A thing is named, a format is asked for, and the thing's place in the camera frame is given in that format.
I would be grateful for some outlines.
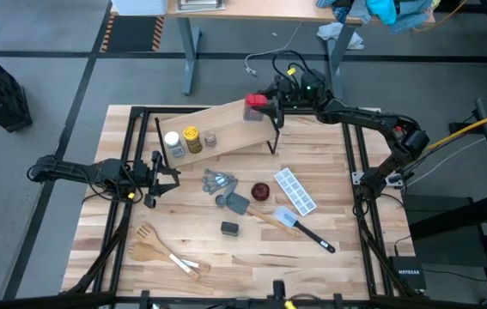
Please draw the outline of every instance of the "wooden fork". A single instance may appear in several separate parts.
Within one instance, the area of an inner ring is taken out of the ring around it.
[[[137,230],[137,237],[144,243],[152,245],[154,248],[167,255],[173,262],[175,262],[181,269],[183,269],[187,275],[189,275],[193,280],[199,280],[199,274],[197,271],[192,270],[184,262],[180,261],[170,249],[168,249],[157,237],[157,233],[154,228],[148,224],[144,223]]]
[[[165,262],[173,262],[168,255],[157,251],[152,245],[144,244],[143,242],[134,242],[129,245],[129,257],[135,261],[151,261],[151,260],[158,260],[158,261],[165,261]],[[198,270],[202,270],[203,272],[209,272],[210,265],[205,263],[197,263],[193,261],[188,261],[185,259],[180,259],[184,264],[193,267]]]

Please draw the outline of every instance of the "floor mat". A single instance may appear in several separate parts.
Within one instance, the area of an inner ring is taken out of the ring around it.
[[[111,15],[100,52],[157,52],[163,17]]]

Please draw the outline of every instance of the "black handle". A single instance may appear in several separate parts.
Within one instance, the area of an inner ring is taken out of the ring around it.
[[[324,241],[320,236],[316,235],[314,232],[310,231],[309,229],[305,228],[300,222],[295,222],[295,227],[303,231],[309,238],[315,240],[318,244],[324,247],[330,253],[335,253],[335,247],[329,245],[326,241]]]

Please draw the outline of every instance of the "ice cube tray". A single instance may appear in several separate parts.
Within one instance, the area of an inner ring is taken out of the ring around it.
[[[310,211],[316,209],[315,202],[288,168],[276,173],[274,178],[301,215],[307,215]]]

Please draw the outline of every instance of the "floor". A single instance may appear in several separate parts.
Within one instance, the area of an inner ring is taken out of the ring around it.
[[[108,0],[0,0],[0,51],[91,52],[106,13]],[[436,14],[440,20],[444,14]],[[297,22],[192,20],[200,26],[201,52],[263,52],[283,46]],[[315,36],[319,23],[304,23],[290,48],[324,54]],[[365,55],[487,56],[487,17],[457,14],[426,33],[391,35],[382,26],[357,31]],[[176,20],[165,20],[161,52],[182,52]],[[199,60],[192,96],[180,85],[180,59],[104,59],[84,56],[0,57],[0,64],[27,92],[33,126],[9,134],[0,128],[0,295],[12,270],[15,254],[33,213],[40,186],[26,180],[37,158],[54,152],[76,97],[82,99],[64,159],[91,162],[108,105],[219,105],[265,88],[273,77],[270,61],[252,60],[258,77],[248,75],[242,60]],[[324,61],[310,61],[324,70]],[[91,70],[88,86],[83,72]],[[479,96],[487,96],[487,64],[406,64],[344,62],[344,101],[350,106],[381,107],[407,114],[425,128],[432,140],[447,134],[448,122],[467,118]],[[417,169],[426,173],[439,161],[478,139],[467,136]],[[46,211],[18,297],[58,292],[85,192],[84,185],[58,181]],[[487,144],[481,142],[445,163],[409,188],[417,194],[482,198],[487,196]],[[426,265],[484,279],[480,268]],[[487,283],[457,276],[427,274],[428,294],[437,300],[478,303],[487,299]]]

